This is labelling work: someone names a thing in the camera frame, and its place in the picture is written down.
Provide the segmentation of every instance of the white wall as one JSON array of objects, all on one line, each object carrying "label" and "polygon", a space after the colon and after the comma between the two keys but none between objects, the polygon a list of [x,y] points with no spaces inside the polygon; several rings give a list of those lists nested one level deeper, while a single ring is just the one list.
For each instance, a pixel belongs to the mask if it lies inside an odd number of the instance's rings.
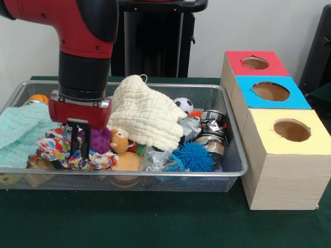
[{"label": "white wall", "polygon": [[[225,50],[274,50],[298,83],[328,0],[209,0],[196,13],[190,77],[220,77]],[[58,39],[48,26],[0,17],[0,107],[32,75],[56,75]]]},{"label": "white wall", "polygon": [[209,0],[195,14],[189,76],[219,77],[225,50],[273,50],[299,83],[328,0]]}]

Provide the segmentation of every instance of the plush toy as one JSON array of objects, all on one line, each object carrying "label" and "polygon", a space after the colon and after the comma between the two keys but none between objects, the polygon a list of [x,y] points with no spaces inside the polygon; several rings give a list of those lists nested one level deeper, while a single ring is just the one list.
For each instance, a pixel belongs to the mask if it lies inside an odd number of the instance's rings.
[{"label": "plush toy", "polygon": [[174,103],[188,115],[194,110],[192,102],[187,98],[176,98],[174,100]]},{"label": "plush toy", "polygon": [[118,164],[112,169],[115,171],[138,171],[140,166],[140,157],[133,153],[128,152],[129,140],[117,129],[112,129],[112,138],[110,147],[118,155]]},{"label": "plush toy", "polygon": [[99,154],[110,151],[109,140],[111,137],[112,133],[107,127],[102,130],[91,128],[91,150]]}]

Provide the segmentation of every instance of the tin can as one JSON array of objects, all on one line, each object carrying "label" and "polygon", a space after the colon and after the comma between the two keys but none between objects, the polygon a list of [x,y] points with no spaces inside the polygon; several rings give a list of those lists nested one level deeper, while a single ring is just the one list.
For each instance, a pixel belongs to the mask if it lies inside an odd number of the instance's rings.
[{"label": "tin can", "polygon": [[224,158],[224,141],[215,135],[201,135],[195,142],[210,152],[213,156],[214,164],[221,163]]},{"label": "tin can", "polygon": [[201,120],[199,117],[187,117],[179,122],[183,128],[184,142],[188,142],[196,138],[201,133]]},{"label": "tin can", "polygon": [[217,121],[221,127],[225,124],[225,115],[218,110],[206,110],[202,113],[201,121],[203,123],[209,122],[211,120]]},{"label": "tin can", "polygon": [[207,124],[202,128],[202,134],[215,135],[221,139],[225,139],[225,129],[216,121],[212,120],[207,122]]}]

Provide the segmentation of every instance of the yellow box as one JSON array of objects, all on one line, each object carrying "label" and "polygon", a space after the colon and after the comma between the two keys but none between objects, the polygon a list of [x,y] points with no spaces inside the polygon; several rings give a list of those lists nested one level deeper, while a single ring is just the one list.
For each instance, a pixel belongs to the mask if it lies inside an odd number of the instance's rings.
[{"label": "yellow box", "polygon": [[249,109],[242,177],[251,210],[313,210],[331,177],[331,137],[314,110]]}]

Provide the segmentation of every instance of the stuffed animal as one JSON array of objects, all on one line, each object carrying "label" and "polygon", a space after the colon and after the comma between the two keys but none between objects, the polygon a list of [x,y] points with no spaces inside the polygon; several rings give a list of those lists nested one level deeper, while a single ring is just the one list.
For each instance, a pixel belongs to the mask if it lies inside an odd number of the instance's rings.
[{"label": "stuffed animal", "polygon": [[112,137],[110,147],[115,151],[119,157],[118,164],[112,167],[112,170],[115,171],[138,171],[140,166],[140,157],[133,153],[129,152],[129,140],[117,129],[112,129]]}]

